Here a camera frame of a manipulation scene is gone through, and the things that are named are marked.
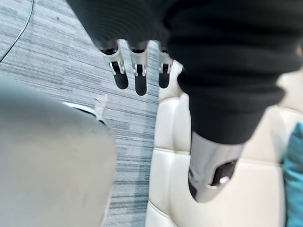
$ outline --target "white leather cushion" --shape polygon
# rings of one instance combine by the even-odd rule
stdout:
[[[211,202],[195,202],[188,190],[190,157],[176,155],[170,171],[169,215],[178,227],[282,227],[285,202],[277,165],[240,161],[233,179]]]
[[[303,113],[303,72],[286,73],[278,81],[278,85],[283,87],[286,95],[280,107],[289,108]]]
[[[269,108],[241,156],[243,159],[281,163],[287,146],[286,126],[277,106]]]
[[[175,62],[174,66],[173,73],[181,71],[180,64]],[[246,144],[231,182],[208,203],[195,202],[188,189],[190,115],[188,96],[181,93],[177,76],[171,75],[169,87],[159,92],[146,226],[283,227],[285,196],[280,163],[290,131],[296,122],[303,121],[303,89],[298,87],[302,73],[279,81],[288,95],[281,107],[267,110]]]

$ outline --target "black fabric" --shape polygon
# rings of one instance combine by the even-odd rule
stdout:
[[[192,130],[223,144],[253,134],[265,109],[284,92],[276,80],[298,70],[301,0],[180,0],[164,19],[168,51],[184,66]]]

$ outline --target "cable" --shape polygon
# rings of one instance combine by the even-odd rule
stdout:
[[[32,17],[32,14],[33,14],[33,8],[34,8],[34,0],[32,0],[32,4],[31,4],[31,7],[30,7],[30,13],[29,13],[29,16],[27,18],[27,21],[25,23],[25,26],[23,27],[23,29],[21,30],[21,32],[19,33],[19,35],[16,37],[16,39],[13,41],[13,43],[9,46],[9,48],[5,51],[5,53],[1,56],[0,58],[0,63],[3,61],[3,59],[6,57],[6,55],[8,55],[8,53],[10,52],[10,50],[14,47],[14,45],[16,44],[16,42],[18,41],[18,39],[20,38],[20,36],[23,34],[23,32],[25,31],[28,23],[29,23],[29,20],[30,18]]]

